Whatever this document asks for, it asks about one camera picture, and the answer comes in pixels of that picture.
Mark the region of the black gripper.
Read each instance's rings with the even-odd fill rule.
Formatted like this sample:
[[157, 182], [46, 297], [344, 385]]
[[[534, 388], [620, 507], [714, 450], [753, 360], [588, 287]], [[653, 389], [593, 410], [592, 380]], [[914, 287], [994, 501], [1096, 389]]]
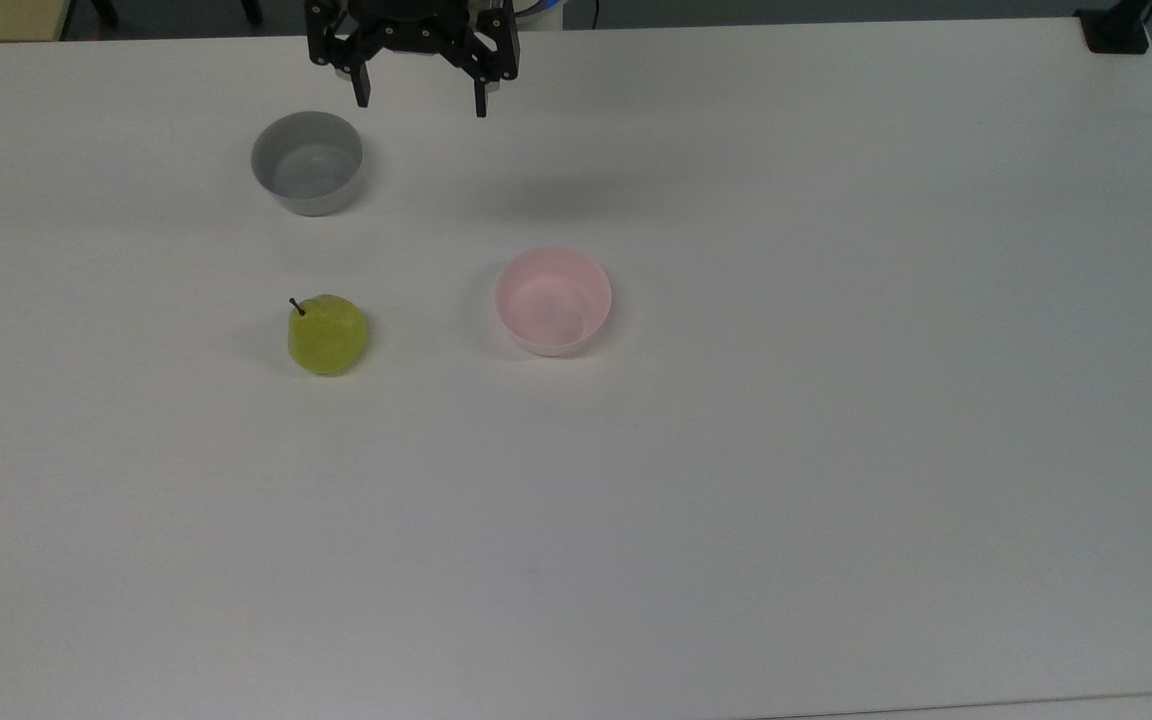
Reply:
[[440, 56], [473, 81], [476, 118], [488, 91], [518, 78], [521, 46], [511, 1], [306, 1], [308, 59], [333, 67], [367, 108], [367, 63], [382, 50]]

